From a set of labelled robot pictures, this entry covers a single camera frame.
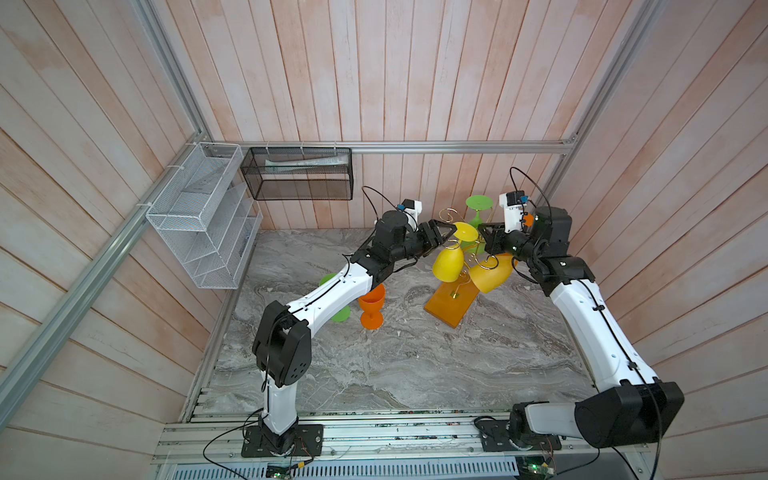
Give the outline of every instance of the gray marble floor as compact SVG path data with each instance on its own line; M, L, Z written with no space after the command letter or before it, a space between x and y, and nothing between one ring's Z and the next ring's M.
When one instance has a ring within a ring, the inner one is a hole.
M249 412L262 404L250 351L261 312L287 303L339 271L367 230L265 231L257 239L223 342L204 412ZM362 327L354 302L345 323L313 339L299 381L300 412L380 409L509 409L529 400L574 401L594 394L559 312L537 286L513 275L482 293L453 329L424 311L439 281L435 254L387 279L384 325Z

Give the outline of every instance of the wooden wall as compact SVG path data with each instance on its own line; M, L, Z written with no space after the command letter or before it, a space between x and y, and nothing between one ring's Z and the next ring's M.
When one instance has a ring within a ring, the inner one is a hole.
M0 2L0 370L193 131L130 2ZM220 306L146 233L0 434L0 477L141 478Z
M665 478L768 475L767 26L767 0L670 2L551 199L686 394Z
M568 138L641 3L154 0L211 134L226 141ZM558 159L356 155L352 201L269 201L263 225L370 226L363 184L421 200L425 216L464 213L469 195L511 189L511 165L543 184Z

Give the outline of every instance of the white wire shelf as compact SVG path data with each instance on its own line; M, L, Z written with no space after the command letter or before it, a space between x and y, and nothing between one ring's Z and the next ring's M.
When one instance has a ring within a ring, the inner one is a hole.
M228 188L242 162L237 145L198 144L147 213L200 288L237 288L261 225L247 184Z
M235 144L199 143L147 212L157 230L203 232L243 163Z

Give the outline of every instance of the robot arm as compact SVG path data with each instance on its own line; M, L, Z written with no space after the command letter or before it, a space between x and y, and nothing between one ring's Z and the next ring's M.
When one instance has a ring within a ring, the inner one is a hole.
M598 448L656 442L659 428L666 432L680 410L683 393L658 379L611 315L587 264L568 255L568 213L547 204L535 209L531 222L524 218L527 202L520 190L499 197L505 222L479 226L485 251L510 253L528 265L530 280L573 332L599 393L575 404L517 404L510 436L519 445L534 434L581 437Z
M271 452L283 453L293 444L296 382L312 362L312 337L345 305L392 275L397 261L429 255L456 231L439 220L419 223L421 211L421 202L404 200L377 220L371 236L332 279L287 305L275 301L264 309L253 354L263 380L263 442Z

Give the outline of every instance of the aluminum rail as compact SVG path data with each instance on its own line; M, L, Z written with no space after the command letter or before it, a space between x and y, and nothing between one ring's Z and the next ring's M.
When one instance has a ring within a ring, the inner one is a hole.
M351 148L354 154L569 154L567 141L254 141L250 147Z
M176 165L184 161L194 147L193 144L203 137L204 134L191 137L171 164ZM8 369L0 377L0 432L22 406L114 272L141 238L149 225L146 217L149 204L157 198L174 172L175 169L168 168L155 181L149 192L120 225L117 233L83 270L69 291L35 330L21 352L8 365Z
M608 68L597 93L590 102L584 118L576 128L573 148L566 153L565 157L560 159L544 187L545 195L548 198L552 197L554 191L565 178L565 174L576 157L579 148L584 143L584 139L589 136L592 128L594 128L613 92L637 56L643 41L650 34L654 23L661 16L668 3L668 0L645 0L627 35L621 42L621 48L611 62L611 66Z

